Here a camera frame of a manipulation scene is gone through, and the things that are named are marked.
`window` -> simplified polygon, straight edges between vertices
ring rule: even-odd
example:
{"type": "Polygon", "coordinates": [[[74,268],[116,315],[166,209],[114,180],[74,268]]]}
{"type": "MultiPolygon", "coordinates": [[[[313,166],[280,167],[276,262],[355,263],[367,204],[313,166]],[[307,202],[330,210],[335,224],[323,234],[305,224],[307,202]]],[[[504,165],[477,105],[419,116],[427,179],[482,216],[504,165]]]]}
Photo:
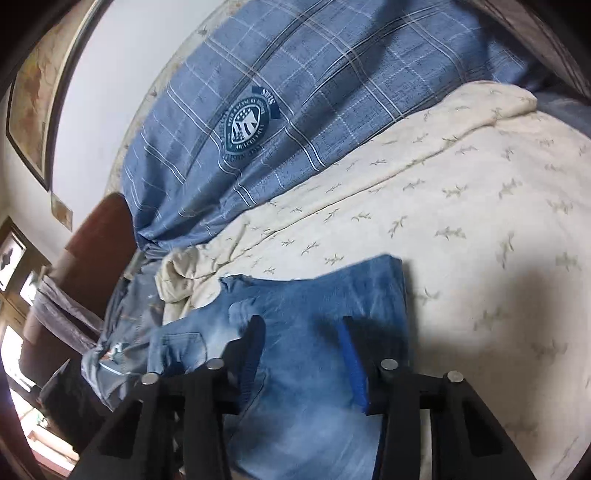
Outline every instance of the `window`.
{"type": "Polygon", "coordinates": [[[39,410],[31,407],[15,391],[11,390],[10,393],[22,431],[35,458],[48,468],[67,476],[76,465],[78,454],[67,442],[46,429],[48,421],[39,410]]]}
{"type": "Polygon", "coordinates": [[[0,248],[0,290],[5,291],[26,247],[10,233],[0,248]]]}
{"type": "Polygon", "coordinates": [[[26,301],[31,307],[33,306],[33,301],[35,300],[35,294],[37,293],[37,281],[39,280],[39,276],[35,271],[29,273],[29,276],[25,280],[25,284],[21,288],[21,297],[24,301],[26,301]]]}
{"type": "Polygon", "coordinates": [[[2,340],[2,346],[0,346],[0,355],[2,355],[2,363],[4,364],[4,370],[16,383],[22,388],[31,391],[31,387],[35,385],[35,382],[25,377],[21,368],[18,365],[18,361],[21,357],[22,349],[22,338],[20,338],[10,326],[6,327],[4,332],[4,339],[2,340]]]}

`cream blanket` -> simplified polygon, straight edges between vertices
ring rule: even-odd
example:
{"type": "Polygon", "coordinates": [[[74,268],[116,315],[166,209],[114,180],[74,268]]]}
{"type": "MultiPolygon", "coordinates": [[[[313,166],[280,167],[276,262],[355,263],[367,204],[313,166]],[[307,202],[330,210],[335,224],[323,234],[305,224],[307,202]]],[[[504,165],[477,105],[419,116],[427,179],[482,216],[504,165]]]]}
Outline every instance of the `cream blanket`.
{"type": "Polygon", "coordinates": [[[564,479],[591,440],[589,238],[591,141],[527,91],[475,82],[173,252],[157,284],[170,321],[225,275],[400,257],[418,370],[463,372],[536,477],[564,479]]]}

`jeans pocket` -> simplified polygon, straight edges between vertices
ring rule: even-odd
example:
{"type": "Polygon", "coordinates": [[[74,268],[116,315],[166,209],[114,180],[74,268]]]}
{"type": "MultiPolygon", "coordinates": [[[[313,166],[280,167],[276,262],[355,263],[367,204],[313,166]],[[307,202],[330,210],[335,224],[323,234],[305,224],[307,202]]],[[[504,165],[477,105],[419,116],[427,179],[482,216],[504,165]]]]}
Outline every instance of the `jeans pocket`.
{"type": "Polygon", "coordinates": [[[192,372],[207,361],[207,347],[199,332],[164,335],[160,358],[165,376],[192,372]]]}

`logo patch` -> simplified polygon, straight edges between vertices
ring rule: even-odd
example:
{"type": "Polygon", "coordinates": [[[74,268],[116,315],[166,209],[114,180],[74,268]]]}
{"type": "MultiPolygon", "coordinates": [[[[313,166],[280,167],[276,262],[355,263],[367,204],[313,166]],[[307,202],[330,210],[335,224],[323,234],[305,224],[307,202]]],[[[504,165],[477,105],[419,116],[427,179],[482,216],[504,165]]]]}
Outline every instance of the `logo patch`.
{"type": "Polygon", "coordinates": [[[269,127],[269,107],[265,99],[246,97],[228,112],[225,121],[226,152],[241,155],[262,140],[269,127]]]}
{"type": "Polygon", "coordinates": [[[252,87],[252,96],[239,100],[228,110],[223,122],[226,154],[233,157],[252,153],[265,137],[271,118],[281,118],[269,90],[252,87]]]}

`bedsheet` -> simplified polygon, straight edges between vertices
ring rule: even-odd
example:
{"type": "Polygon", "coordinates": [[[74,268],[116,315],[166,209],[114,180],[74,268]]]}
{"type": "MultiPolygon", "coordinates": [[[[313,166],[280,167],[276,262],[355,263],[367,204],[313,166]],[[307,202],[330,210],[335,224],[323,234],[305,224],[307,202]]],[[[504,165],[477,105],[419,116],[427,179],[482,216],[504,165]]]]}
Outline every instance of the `bedsheet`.
{"type": "Polygon", "coordinates": [[[536,478],[564,479],[591,440],[590,184],[588,137],[525,90],[470,83],[170,254],[157,287],[165,315],[184,315],[226,275],[312,278],[396,255],[415,369],[463,372],[536,478]]]}
{"type": "Polygon", "coordinates": [[[122,188],[159,257],[324,170],[460,84],[547,71],[461,0],[251,0],[182,64],[129,146],[122,188]]]}

